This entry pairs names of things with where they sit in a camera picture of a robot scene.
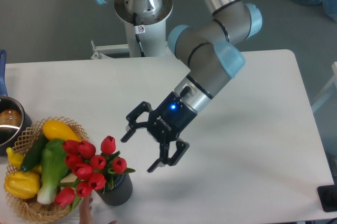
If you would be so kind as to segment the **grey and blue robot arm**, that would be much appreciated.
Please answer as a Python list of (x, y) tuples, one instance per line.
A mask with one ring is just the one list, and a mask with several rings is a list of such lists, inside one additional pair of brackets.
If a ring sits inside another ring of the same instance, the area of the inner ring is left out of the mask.
[(241, 0), (205, 0), (210, 23), (197, 29), (180, 25), (167, 33), (172, 0), (96, 0), (111, 1), (124, 22), (131, 57), (164, 56), (169, 49), (190, 70), (156, 109), (147, 102), (134, 108), (122, 137), (127, 142), (137, 129), (145, 128), (160, 145), (159, 158), (148, 171), (174, 166), (189, 147), (180, 133), (244, 66), (235, 45), (259, 32), (262, 15), (255, 5)]

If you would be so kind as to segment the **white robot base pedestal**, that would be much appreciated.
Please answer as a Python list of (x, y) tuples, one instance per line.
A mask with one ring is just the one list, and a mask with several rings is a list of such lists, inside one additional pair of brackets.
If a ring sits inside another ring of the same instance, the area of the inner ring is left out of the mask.
[(124, 23), (127, 44), (95, 46), (93, 58), (128, 53), (130, 57), (165, 56), (166, 20), (172, 13), (173, 0), (115, 0), (117, 17)]

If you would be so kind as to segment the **person's hand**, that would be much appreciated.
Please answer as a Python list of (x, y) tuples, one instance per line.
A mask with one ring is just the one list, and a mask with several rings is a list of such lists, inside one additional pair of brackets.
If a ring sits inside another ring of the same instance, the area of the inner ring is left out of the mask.
[(79, 214), (80, 214), (79, 224), (101, 223), (97, 218), (92, 216), (92, 206), (91, 206), (92, 202), (93, 198), (91, 194), (82, 199), (79, 207)]

